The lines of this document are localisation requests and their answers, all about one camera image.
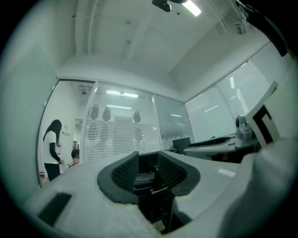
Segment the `person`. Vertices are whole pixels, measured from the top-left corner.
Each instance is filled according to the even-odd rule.
[[[43,137],[43,159],[50,181],[60,175],[59,165],[63,163],[56,153],[61,129],[61,122],[59,120],[54,120]]]

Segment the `ceiling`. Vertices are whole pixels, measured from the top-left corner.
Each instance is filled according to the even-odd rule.
[[[168,74],[232,7],[229,0],[193,0],[195,17],[171,2],[166,13],[151,0],[79,0],[75,19],[78,55],[138,61]]]

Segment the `fluorescent light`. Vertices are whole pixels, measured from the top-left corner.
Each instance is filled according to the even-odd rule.
[[[234,83],[234,77],[230,77],[230,83],[231,83],[231,88],[235,87],[235,83]]]
[[[116,106],[116,105],[107,105],[107,107],[113,107],[113,108],[121,108],[121,109],[131,109],[131,107],[127,106]]]
[[[216,108],[216,107],[218,107],[218,105],[208,109],[207,111],[210,111],[211,109]]]
[[[124,93],[123,95],[127,96],[127,97],[132,97],[132,98],[138,98],[139,97],[138,94],[133,94],[133,93]]]
[[[182,6],[189,10],[196,17],[202,12],[197,5],[190,0],[188,0],[186,3],[183,3]]]
[[[113,90],[106,90],[107,94],[113,94],[113,95],[120,95],[120,96],[126,96],[126,97],[131,97],[131,98],[138,98],[138,94],[133,94],[133,93],[124,93],[121,94],[119,91],[113,91]]]

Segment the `window blind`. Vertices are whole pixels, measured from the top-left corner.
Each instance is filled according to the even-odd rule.
[[[228,105],[216,85],[185,104],[195,142],[235,133],[236,127]]]
[[[84,163],[120,153],[160,150],[152,94],[99,83],[84,133]]]
[[[162,150],[173,147],[174,139],[194,137],[184,103],[155,95]]]
[[[259,70],[247,61],[231,74],[220,80],[219,86],[233,118],[246,115],[261,99],[269,84]]]

